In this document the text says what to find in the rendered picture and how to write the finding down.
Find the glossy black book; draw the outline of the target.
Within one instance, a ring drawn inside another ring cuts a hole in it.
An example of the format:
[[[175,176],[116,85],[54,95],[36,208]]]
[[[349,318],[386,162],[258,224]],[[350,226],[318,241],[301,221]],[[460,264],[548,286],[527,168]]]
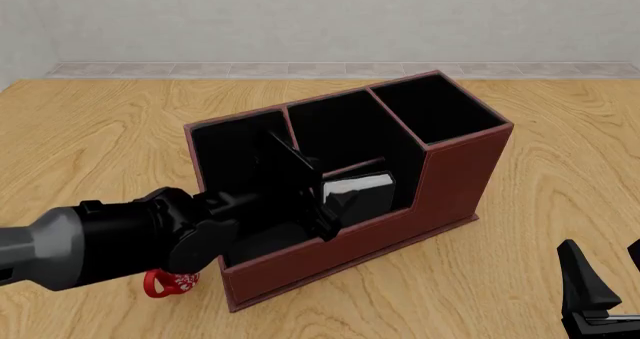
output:
[[[391,209],[395,179],[389,171],[370,173],[347,179],[334,179],[323,184],[323,203],[330,193],[359,191],[361,222],[379,217]]]

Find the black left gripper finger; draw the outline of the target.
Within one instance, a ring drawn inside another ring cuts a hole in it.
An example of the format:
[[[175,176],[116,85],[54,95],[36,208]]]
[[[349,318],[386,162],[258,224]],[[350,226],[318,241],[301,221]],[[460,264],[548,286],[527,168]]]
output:
[[[325,206],[336,215],[342,227],[350,227],[361,221],[359,191],[330,193]]]

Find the red-brown desk caddy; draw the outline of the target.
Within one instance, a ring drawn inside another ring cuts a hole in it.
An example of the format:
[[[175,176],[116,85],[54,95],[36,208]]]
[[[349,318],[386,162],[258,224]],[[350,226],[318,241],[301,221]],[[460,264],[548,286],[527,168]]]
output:
[[[335,239],[312,239],[231,264],[218,258],[230,311],[239,311],[374,257],[470,221],[513,130],[512,123],[437,71],[195,122],[190,136],[267,130],[302,152],[332,157],[346,149],[360,164],[325,182],[389,171],[395,192],[388,213]]]

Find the red mug with white print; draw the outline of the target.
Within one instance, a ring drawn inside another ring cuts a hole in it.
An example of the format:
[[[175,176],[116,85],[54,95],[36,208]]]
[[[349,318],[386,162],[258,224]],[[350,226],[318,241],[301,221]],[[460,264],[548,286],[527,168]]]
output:
[[[171,274],[161,269],[153,269],[145,273],[143,290],[154,299],[172,295],[181,295],[192,290],[199,282],[200,274]]]

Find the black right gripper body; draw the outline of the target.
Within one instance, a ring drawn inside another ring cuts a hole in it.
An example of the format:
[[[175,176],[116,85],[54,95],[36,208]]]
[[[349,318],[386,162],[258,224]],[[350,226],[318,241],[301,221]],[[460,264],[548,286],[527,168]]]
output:
[[[562,323],[569,339],[640,339],[640,314],[586,317],[572,312],[563,315]]]

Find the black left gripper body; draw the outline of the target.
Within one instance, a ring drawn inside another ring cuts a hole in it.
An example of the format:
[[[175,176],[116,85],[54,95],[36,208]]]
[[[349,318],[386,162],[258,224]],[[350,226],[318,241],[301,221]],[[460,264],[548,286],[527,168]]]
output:
[[[322,199],[322,174],[299,150],[273,131],[256,135],[255,145],[263,173],[279,194],[289,197],[288,206],[301,213],[300,225],[325,242],[341,230],[339,216]]]

